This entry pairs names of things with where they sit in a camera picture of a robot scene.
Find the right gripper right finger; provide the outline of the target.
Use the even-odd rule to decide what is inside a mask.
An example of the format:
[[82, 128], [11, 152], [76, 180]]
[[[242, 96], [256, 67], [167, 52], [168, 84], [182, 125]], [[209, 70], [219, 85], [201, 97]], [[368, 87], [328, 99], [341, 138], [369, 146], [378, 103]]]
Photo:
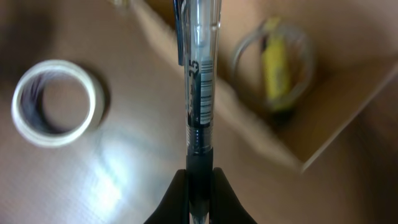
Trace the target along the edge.
[[256, 224], [241, 205], [223, 170], [213, 169], [210, 192], [211, 224]]

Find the black clear ballpoint pen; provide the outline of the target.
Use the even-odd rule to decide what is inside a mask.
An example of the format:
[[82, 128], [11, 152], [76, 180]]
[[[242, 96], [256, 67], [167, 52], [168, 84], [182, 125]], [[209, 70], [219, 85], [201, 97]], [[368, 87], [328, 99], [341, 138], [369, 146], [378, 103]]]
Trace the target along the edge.
[[189, 212], [210, 212], [213, 115], [221, 20], [220, 0], [174, 0], [178, 64], [184, 67]]

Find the white tape roll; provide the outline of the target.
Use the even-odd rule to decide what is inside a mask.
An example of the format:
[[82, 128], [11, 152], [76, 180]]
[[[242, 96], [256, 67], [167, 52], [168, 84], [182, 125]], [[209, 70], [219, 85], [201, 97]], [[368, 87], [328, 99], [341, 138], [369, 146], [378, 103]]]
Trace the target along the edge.
[[17, 83], [11, 114], [25, 140], [58, 148], [97, 128], [105, 108], [104, 89], [91, 72], [66, 60], [46, 60]]

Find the clear tape roll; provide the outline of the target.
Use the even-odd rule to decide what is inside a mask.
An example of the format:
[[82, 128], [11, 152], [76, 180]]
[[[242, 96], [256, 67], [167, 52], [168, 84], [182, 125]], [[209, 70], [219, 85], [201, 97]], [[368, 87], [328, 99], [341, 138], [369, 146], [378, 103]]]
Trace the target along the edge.
[[312, 42], [301, 28], [279, 17], [270, 17], [236, 47], [231, 60], [231, 78], [246, 48], [257, 41], [262, 44], [260, 62], [266, 98], [255, 100], [271, 113], [291, 110], [315, 76]]

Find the yellow highlighter marker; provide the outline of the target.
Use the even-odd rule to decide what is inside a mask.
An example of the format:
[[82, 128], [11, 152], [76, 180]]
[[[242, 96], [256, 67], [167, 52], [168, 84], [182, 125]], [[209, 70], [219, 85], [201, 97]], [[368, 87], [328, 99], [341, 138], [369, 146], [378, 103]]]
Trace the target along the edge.
[[290, 93], [291, 76], [289, 72], [287, 47], [284, 36], [278, 33], [280, 19], [272, 17], [264, 24], [267, 32], [263, 40], [261, 54], [264, 68], [267, 107], [275, 124], [282, 126], [293, 113], [292, 104], [283, 101]]

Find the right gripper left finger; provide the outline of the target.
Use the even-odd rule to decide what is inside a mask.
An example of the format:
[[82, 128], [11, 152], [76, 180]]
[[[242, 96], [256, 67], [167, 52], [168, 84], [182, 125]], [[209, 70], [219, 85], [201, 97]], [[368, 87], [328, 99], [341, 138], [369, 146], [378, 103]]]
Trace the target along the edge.
[[189, 224], [188, 179], [185, 169], [176, 171], [166, 193], [144, 224]]

